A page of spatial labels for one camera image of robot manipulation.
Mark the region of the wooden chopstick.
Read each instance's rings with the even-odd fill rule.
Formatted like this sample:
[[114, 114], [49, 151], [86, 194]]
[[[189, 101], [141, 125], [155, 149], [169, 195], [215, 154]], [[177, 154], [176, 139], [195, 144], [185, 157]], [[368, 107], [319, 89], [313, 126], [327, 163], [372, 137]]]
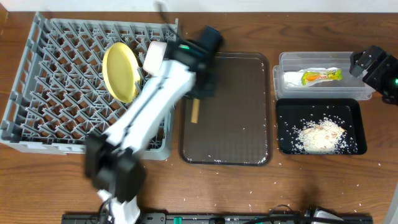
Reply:
[[194, 98], [192, 103], [192, 115], [191, 115], [191, 122], [197, 123], [198, 122], [198, 114], [200, 110], [200, 100]]

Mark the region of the white plate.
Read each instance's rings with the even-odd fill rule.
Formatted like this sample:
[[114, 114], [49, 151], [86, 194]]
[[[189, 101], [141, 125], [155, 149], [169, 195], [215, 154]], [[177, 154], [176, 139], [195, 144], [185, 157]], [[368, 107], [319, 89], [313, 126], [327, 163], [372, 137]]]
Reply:
[[162, 64], [166, 48], [166, 42], [153, 41], [150, 43], [144, 64], [142, 66], [147, 73], [155, 77], [157, 76], [157, 72]]

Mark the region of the green snack wrapper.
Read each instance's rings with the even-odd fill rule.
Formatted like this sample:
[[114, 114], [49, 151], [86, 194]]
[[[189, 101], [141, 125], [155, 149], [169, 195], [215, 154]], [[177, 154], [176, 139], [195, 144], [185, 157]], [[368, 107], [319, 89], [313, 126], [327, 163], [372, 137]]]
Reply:
[[343, 79], [343, 72], [336, 67], [306, 68], [296, 72], [284, 72], [282, 77], [287, 87], [304, 88], [322, 82], [340, 81]]

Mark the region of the yellow plate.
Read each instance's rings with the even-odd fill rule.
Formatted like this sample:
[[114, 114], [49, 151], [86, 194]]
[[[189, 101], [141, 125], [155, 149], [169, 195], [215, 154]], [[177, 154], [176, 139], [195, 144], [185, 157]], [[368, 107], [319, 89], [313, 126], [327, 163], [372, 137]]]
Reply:
[[136, 83], [141, 77], [133, 51], [124, 43], [113, 44], [103, 57], [103, 79], [106, 89], [117, 100], [130, 103], [137, 96]]

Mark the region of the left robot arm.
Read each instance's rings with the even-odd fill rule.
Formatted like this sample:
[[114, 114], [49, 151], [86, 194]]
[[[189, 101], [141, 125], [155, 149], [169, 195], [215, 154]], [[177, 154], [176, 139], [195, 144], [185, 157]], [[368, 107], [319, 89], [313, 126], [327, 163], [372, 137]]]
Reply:
[[103, 200], [98, 223], [137, 222], [141, 211], [136, 197], [146, 178], [140, 151], [179, 99], [214, 95], [213, 61], [222, 42], [221, 33], [206, 26], [197, 40], [179, 37], [149, 45], [143, 69], [151, 79], [114, 124], [85, 141], [84, 173]]

